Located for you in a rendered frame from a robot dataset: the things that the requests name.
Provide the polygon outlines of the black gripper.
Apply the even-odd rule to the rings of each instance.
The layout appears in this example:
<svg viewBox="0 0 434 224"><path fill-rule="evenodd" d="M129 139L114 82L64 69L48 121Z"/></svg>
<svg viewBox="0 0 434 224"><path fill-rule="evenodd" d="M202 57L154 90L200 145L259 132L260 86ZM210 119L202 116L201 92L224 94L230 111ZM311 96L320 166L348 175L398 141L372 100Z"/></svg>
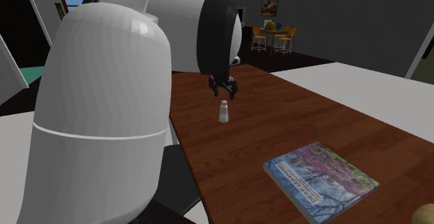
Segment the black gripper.
<svg viewBox="0 0 434 224"><path fill-rule="evenodd" d="M209 77L209 88L214 92L214 96L218 96L218 87L229 90L230 99L233 100L238 91L237 80L231 76L228 77Z"/></svg>

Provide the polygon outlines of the white salt shaker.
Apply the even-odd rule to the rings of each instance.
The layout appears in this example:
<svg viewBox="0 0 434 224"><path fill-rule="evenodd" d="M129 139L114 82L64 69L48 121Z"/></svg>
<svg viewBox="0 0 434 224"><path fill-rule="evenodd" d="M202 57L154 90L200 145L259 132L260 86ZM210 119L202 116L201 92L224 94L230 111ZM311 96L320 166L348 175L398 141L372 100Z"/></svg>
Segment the white salt shaker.
<svg viewBox="0 0 434 224"><path fill-rule="evenodd" d="M218 121L221 123L226 123L229 120L228 116L228 105L226 100L222 100L220 103L219 117Z"/></svg>

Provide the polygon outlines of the brown wooden table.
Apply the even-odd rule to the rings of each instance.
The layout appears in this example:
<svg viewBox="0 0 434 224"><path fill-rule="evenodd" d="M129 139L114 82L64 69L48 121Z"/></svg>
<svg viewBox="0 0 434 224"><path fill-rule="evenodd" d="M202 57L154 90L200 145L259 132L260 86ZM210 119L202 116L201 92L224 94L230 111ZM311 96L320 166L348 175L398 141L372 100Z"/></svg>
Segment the brown wooden table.
<svg viewBox="0 0 434 224"><path fill-rule="evenodd" d="M263 169L315 141L379 188L331 224L410 224L434 203L434 144L251 65L230 70L239 90L229 120L198 73L172 76L170 117L209 224L308 224Z"/></svg>

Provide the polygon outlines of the orange chair with metal legs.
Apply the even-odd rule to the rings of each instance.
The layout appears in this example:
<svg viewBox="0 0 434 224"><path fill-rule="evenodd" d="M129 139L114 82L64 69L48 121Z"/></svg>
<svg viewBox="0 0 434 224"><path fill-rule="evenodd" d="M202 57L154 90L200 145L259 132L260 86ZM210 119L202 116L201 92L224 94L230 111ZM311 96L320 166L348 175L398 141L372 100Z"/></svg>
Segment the orange chair with metal legs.
<svg viewBox="0 0 434 224"><path fill-rule="evenodd" d="M282 55L292 53L292 42L297 32L297 28L291 28L285 36L278 39L278 44L275 46L275 53L279 52Z"/></svg>
<svg viewBox="0 0 434 224"><path fill-rule="evenodd" d="M261 35L261 29L258 26L252 28L251 50L266 51L266 36Z"/></svg>

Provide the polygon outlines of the small wooden dining table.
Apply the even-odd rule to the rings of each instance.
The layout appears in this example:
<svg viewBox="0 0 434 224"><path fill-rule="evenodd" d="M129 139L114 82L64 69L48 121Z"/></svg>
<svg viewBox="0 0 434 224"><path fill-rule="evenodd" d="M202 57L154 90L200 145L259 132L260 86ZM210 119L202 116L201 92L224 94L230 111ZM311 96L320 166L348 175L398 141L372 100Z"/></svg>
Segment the small wooden dining table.
<svg viewBox="0 0 434 224"><path fill-rule="evenodd" d="M261 33L265 34L266 37L271 41L270 54L272 54L274 48L277 47L278 38L285 37L289 31L289 25L286 25L284 28L282 28L281 23L276 24L271 19L266 19L264 21L264 27L261 28Z"/></svg>

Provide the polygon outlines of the dark robot stand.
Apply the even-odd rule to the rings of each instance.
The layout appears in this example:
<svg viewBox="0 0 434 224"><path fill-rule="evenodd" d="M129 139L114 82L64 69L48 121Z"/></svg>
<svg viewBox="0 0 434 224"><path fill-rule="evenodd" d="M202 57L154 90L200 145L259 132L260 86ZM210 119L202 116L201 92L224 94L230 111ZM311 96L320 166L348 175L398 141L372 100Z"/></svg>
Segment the dark robot stand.
<svg viewBox="0 0 434 224"><path fill-rule="evenodd" d="M196 224L186 214L200 194L180 145L165 146L159 184L146 208L128 224Z"/></svg>

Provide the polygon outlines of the book with purple tree cover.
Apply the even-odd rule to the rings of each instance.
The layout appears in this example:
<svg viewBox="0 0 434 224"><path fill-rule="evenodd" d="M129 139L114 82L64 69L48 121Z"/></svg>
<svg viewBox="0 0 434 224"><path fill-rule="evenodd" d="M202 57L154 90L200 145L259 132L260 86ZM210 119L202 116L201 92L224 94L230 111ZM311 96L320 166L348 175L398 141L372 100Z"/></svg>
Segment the book with purple tree cover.
<svg viewBox="0 0 434 224"><path fill-rule="evenodd" d="M265 161L263 169L310 224L328 224L380 186L318 141Z"/></svg>

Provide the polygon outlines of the brown potato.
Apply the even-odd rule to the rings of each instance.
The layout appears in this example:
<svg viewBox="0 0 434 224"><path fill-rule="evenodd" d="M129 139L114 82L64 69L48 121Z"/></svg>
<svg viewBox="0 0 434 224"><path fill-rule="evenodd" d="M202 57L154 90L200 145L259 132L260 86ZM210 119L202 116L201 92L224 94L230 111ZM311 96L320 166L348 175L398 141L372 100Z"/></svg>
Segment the brown potato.
<svg viewBox="0 0 434 224"><path fill-rule="evenodd" d="M434 203L417 208L412 214L411 224L434 224Z"/></svg>

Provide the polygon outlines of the orange wall picture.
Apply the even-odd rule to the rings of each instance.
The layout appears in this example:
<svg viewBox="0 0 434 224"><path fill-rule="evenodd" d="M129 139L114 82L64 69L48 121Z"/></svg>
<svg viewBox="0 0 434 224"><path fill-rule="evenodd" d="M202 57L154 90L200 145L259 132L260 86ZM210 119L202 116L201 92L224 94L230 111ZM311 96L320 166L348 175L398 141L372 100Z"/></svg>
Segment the orange wall picture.
<svg viewBox="0 0 434 224"><path fill-rule="evenodd" d="M263 0L261 7L262 17L275 17L277 15L278 0Z"/></svg>

